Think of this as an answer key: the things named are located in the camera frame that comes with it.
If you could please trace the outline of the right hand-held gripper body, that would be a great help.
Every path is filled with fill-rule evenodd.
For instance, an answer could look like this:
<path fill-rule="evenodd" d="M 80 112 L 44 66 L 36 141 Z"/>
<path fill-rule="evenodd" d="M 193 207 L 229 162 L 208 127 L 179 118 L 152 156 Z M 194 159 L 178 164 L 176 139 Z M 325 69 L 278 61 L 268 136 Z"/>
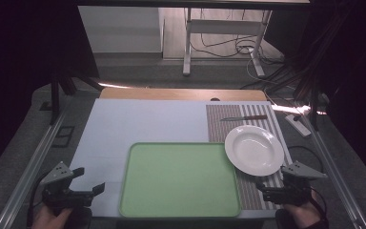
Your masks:
<path fill-rule="evenodd" d="M 288 166 L 282 166 L 280 172 L 283 176 L 283 186 L 268 187 L 268 192 L 274 194 L 273 203 L 277 205 L 300 206 L 307 203 L 312 198 L 310 181 L 328 177 L 326 174 L 298 161 Z"/>

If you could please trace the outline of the person's left hand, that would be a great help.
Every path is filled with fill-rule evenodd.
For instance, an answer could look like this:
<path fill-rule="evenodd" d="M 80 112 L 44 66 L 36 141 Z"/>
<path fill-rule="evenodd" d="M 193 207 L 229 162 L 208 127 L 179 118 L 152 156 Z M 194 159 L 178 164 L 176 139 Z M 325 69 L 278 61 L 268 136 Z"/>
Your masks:
<path fill-rule="evenodd" d="M 43 205 L 34 218 L 31 229 L 64 229 L 72 213 L 72 209 L 66 208 L 56 216 L 51 208 Z"/>

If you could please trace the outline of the wooden-handled knife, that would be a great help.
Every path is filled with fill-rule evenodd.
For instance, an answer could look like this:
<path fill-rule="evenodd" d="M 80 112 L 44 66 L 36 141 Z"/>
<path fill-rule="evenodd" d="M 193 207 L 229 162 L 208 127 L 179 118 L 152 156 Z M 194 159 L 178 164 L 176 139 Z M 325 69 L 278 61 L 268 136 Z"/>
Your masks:
<path fill-rule="evenodd" d="M 246 120 L 263 120 L 268 117 L 265 114 L 258 115 L 246 115 L 246 116 L 232 116 L 232 117 L 224 117 L 219 121 L 246 121 Z"/>

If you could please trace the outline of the white ceramic plate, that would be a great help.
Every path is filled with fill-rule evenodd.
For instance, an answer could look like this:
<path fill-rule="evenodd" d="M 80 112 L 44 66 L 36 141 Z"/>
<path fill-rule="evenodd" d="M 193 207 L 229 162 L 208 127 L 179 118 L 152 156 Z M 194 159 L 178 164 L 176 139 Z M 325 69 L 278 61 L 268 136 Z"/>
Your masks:
<path fill-rule="evenodd" d="M 284 162 L 284 150 L 278 139 L 251 125 L 233 128 L 227 134 L 225 152 L 235 168 L 256 177 L 274 174 Z"/>

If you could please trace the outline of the person's right hand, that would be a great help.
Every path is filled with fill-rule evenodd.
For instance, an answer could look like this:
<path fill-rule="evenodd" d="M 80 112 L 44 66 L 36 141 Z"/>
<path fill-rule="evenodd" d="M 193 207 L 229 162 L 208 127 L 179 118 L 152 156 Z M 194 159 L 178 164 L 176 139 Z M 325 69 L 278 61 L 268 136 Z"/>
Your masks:
<path fill-rule="evenodd" d="M 326 229 L 326 223 L 311 202 L 300 206 L 284 204 L 275 217 L 280 229 Z"/>

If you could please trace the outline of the striped placemat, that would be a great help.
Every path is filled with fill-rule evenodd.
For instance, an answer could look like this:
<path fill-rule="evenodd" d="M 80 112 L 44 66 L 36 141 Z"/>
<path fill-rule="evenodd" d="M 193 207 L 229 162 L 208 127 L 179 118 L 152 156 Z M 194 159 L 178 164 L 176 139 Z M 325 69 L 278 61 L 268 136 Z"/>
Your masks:
<path fill-rule="evenodd" d="M 225 144 L 225 138 L 233 128 L 243 125 L 256 126 L 273 134 L 281 143 L 284 150 L 284 162 L 281 166 L 293 163 L 275 111 L 270 102 L 209 104 L 205 106 L 205 109 L 208 123 L 208 139 L 210 142 Z M 268 118 L 263 120 L 219 121 L 224 117 L 246 115 L 266 115 Z M 280 209 L 279 205 L 264 201 L 262 193 L 255 186 L 255 183 L 259 180 L 266 187 L 282 187 L 283 183 L 280 169 L 274 174 L 265 177 L 251 176 L 235 167 L 234 172 L 241 209 L 243 211 L 270 212 Z"/>

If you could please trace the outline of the aluminium rail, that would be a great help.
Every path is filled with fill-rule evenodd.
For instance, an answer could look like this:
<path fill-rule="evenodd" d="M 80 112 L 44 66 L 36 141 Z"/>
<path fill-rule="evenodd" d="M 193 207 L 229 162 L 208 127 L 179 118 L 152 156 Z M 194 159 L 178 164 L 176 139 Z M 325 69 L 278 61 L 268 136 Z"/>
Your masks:
<path fill-rule="evenodd" d="M 356 198 L 346 184 L 343 176 L 339 172 L 335 161 L 330 154 L 330 151 L 323 141 L 320 133 L 314 128 L 306 116 L 301 117 L 302 122 L 311 131 L 314 145 L 321 154 L 321 160 L 326 168 L 327 174 L 330 177 L 335 189 L 341 199 L 345 210 L 352 221 L 355 229 L 366 229 L 366 218 L 359 207 Z"/>
<path fill-rule="evenodd" d="M 50 125 L 37 145 L 28 166 L 20 177 L 0 214 L 0 229 L 11 228 L 67 112 L 68 111 L 64 109 L 59 113 L 57 119 Z"/>

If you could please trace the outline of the white metal desk frame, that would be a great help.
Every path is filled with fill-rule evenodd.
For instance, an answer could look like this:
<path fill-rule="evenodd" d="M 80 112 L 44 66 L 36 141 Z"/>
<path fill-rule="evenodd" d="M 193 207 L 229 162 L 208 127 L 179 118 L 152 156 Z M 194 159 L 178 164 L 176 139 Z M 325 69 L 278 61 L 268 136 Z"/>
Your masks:
<path fill-rule="evenodd" d="M 191 73 L 191 35 L 193 33 L 207 34 L 233 34 L 255 36 L 256 40 L 253 49 L 250 51 L 250 57 L 258 76 L 264 76 L 265 73 L 261 66 L 259 49 L 264 37 L 268 22 L 271 16 L 270 10 L 265 10 L 260 22 L 257 21 L 234 21 L 234 20 L 208 20 L 192 19 L 192 9 L 188 8 L 186 19 L 186 41 L 185 53 L 183 59 L 183 75 L 189 76 Z"/>

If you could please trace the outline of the white power strip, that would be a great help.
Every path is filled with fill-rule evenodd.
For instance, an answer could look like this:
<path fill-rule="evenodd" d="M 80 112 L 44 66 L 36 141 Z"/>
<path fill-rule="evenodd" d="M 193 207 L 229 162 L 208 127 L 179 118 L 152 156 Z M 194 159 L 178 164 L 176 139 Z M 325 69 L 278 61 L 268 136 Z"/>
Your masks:
<path fill-rule="evenodd" d="M 312 133 L 309 131 L 309 129 L 302 124 L 299 119 L 300 116 L 299 115 L 293 115 L 293 114 L 289 114 L 285 117 L 285 119 L 288 121 L 288 123 L 295 128 L 298 133 L 300 135 L 302 135 L 303 137 L 308 137 L 310 136 Z"/>

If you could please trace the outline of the black rectangular frame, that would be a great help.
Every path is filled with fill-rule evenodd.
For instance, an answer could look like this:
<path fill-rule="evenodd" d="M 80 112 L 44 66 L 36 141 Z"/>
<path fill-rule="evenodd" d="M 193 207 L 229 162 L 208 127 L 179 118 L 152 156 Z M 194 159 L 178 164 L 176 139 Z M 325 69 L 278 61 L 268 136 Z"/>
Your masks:
<path fill-rule="evenodd" d="M 74 126 L 61 126 L 52 142 L 52 148 L 67 148 L 71 142 Z"/>

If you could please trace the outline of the pale blue table mat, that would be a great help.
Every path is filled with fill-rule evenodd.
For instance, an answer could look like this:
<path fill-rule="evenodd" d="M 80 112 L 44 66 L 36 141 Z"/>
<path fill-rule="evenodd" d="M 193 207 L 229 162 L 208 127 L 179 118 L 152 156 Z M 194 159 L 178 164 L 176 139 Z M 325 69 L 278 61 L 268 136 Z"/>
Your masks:
<path fill-rule="evenodd" d="M 135 143 L 220 143 L 208 139 L 205 106 L 209 104 L 268 101 L 184 101 L 142 99 L 98 99 L 94 102 L 71 167 L 86 174 L 72 188 L 87 190 L 105 184 L 103 194 L 91 205 L 95 216 L 121 219 L 119 212 L 130 148 Z M 275 211 L 243 211 L 235 217 L 210 219 L 270 219 Z"/>

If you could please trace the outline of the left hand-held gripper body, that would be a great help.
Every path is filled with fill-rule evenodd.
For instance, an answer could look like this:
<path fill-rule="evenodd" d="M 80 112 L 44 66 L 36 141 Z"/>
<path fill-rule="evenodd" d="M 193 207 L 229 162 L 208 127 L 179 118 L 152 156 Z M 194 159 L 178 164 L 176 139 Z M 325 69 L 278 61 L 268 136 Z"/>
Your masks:
<path fill-rule="evenodd" d="M 42 179 L 42 201 L 51 209 L 62 210 L 92 205 L 92 191 L 73 191 L 70 188 L 71 182 L 76 178 L 72 171 L 61 161 Z"/>

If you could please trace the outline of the green plastic tray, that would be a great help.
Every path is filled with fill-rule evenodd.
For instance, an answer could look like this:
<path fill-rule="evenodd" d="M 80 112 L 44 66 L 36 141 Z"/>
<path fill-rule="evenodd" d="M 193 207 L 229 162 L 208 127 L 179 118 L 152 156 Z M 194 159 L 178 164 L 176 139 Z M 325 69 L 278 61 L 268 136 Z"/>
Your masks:
<path fill-rule="evenodd" d="M 126 218 L 230 218 L 241 211 L 221 143 L 135 143 L 119 212 Z"/>

